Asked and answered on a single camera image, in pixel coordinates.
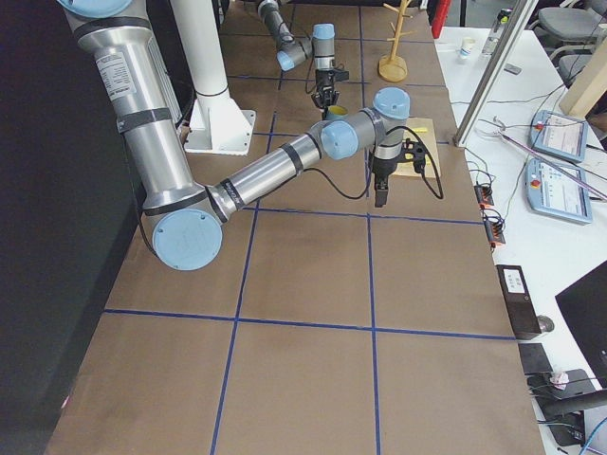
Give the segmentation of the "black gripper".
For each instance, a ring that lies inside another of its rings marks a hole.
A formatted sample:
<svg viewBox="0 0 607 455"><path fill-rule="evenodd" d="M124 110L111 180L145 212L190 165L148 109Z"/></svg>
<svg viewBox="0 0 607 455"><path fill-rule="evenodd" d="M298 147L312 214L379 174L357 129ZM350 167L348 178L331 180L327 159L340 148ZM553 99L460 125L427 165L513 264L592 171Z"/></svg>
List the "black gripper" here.
<svg viewBox="0 0 607 455"><path fill-rule="evenodd" d="M388 181L392 173L397 169L399 164L399 158L393 159L380 159L374 158L371 166L372 174L374 176L374 189L375 189L375 207L382 208L387 203L389 186Z"/></svg>
<svg viewBox="0 0 607 455"><path fill-rule="evenodd" d="M311 99L318 109L322 109L322 98L327 98L327 105L336 105L340 91L335 88L338 71L336 69L317 69L315 71L315 85Z"/></svg>

